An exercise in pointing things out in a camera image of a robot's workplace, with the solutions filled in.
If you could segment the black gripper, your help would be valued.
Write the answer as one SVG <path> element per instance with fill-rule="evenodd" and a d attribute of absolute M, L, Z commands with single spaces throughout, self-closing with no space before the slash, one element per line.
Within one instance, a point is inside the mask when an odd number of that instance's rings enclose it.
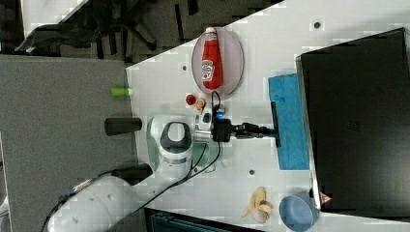
<path fill-rule="evenodd" d="M 229 142 L 232 134 L 236 133 L 241 129 L 241 125 L 233 125 L 229 119 L 216 119 L 213 127 L 213 140 L 215 142 Z M 266 127 L 259 127 L 251 123 L 242 124 L 243 131 L 247 132 L 237 132 L 236 138 L 238 139 L 252 139 L 252 138 L 263 138 L 266 134 L 264 133 L 274 133 L 274 129 L 269 129 Z"/>

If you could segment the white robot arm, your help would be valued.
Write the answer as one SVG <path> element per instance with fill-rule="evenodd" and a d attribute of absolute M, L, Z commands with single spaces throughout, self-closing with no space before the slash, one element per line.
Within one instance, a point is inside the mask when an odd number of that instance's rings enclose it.
<path fill-rule="evenodd" d="M 234 125 L 205 108 L 196 115 L 160 113 L 147 124 L 146 165 L 152 172 L 136 184 L 104 174 L 86 182 L 52 214 L 47 232 L 107 232 L 163 192 L 184 183 L 193 169 L 193 146 L 228 142 L 231 137 L 279 139 L 278 127 Z"/>

